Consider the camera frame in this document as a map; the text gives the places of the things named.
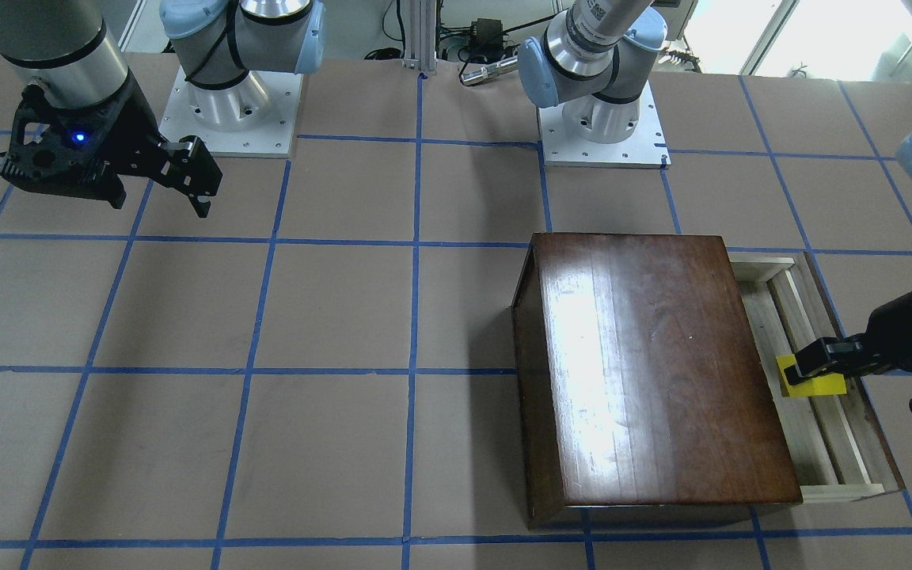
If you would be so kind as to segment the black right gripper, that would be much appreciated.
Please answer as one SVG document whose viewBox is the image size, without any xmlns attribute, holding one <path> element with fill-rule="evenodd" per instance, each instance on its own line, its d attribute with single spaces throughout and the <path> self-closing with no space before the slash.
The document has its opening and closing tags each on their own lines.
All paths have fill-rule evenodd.
<svg viewBox="0 0 912 570">
<path fill-rule="evenodd" d="M 120 209 L 122 176 L 150 178 L 181 192 L 199 218 L 209 215 L 223 173 L 205 142 L 174 142 L 159 131 L 134 76 L 104 101 L 64 109 L 30 81 L 23 88 L 0 176 L 26 192 L 105 201 Z"/>
</svg>

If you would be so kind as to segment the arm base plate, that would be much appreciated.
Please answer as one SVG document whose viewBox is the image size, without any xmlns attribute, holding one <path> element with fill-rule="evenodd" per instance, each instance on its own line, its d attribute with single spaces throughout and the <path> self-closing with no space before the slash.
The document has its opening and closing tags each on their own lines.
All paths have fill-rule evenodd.
<svg viewBox="0 0 912 570">
<path fill-rule="evenodd" d="M 214 158 L 283 158 L 292 154 L 303 74 L 251 71 L 242 83 L 206 90 L 178 70 L 159 130 L 175 141 L 196 135 Z"/>
<path fill-rule="evenodd" d="M 537 122 L 547 166 L 665 169 L 672 165 L 649 82 L 635 101 L 611 104 L 590 95 L 538 109 Z"/>
</svg>

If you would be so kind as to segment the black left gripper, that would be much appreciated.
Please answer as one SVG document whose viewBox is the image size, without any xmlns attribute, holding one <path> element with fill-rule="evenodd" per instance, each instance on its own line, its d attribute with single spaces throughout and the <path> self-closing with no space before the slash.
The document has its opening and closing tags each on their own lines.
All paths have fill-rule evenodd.
<svg viewBox="0 0 912 570">
<path fill-rule="evenodd" d="M 793 357 L 795 363 L 788 366 L 790 386 L 829 373 L 912 372 L 912 291 L 873 310 L 864 332 L 843 339 L 815 339 Z"/>
</svg>

